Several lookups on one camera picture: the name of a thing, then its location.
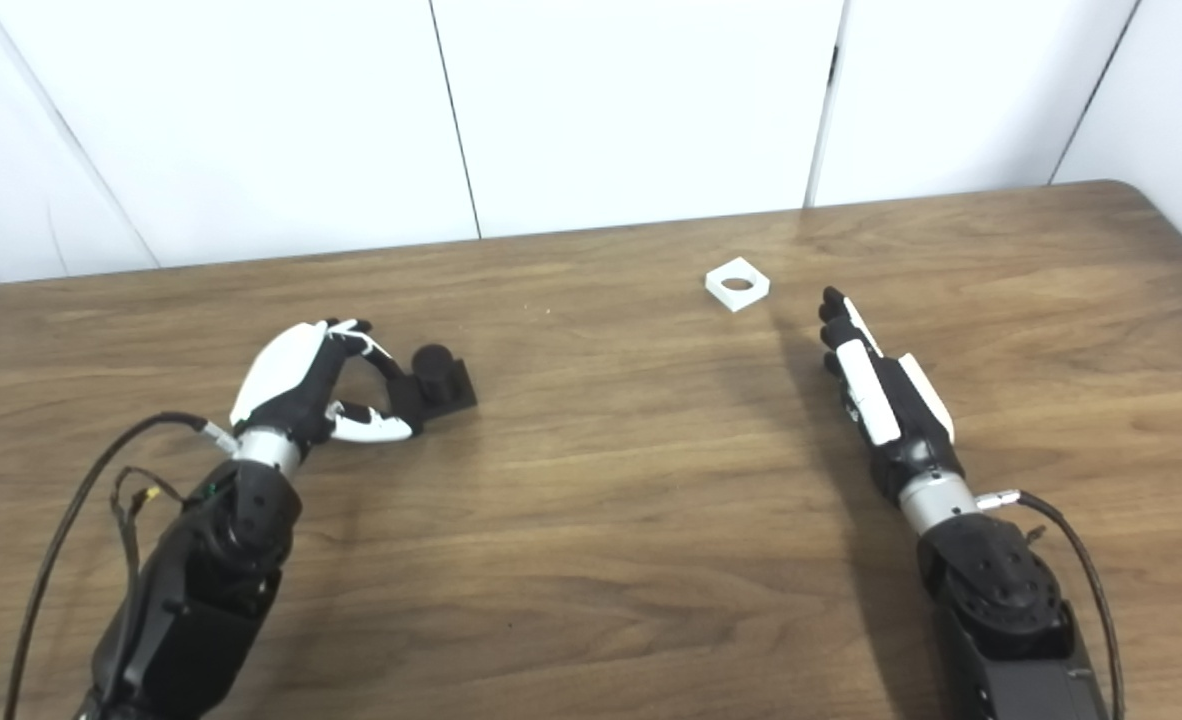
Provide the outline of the white and black left hand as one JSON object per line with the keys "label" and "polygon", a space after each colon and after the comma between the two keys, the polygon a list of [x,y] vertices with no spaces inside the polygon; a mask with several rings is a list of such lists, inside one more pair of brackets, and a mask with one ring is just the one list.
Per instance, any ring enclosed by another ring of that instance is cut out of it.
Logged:
{"label": "white and black left hand", "polygon": [[348,359],[366,359],[389,382],[402,368],[371,336],[362,319],[298,323],[267,343],[253,361],[230,410],[234,436],[267,430],[288,437],[301,454],[330,439],[376,445],[421,436],[417,416],[384,413],[335,398]]}

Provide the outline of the white and black right hand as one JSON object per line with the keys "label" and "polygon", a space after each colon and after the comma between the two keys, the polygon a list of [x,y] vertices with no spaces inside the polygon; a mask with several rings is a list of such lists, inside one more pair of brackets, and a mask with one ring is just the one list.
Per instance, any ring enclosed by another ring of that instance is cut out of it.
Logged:
{"label": "white and black right hand", "polygon": [[965,478],[955,423],[913,353],[885,355],[851,297],[825,287],[818,314],[824,368],[870,452],[876,489],[891,502],[917,479]]}

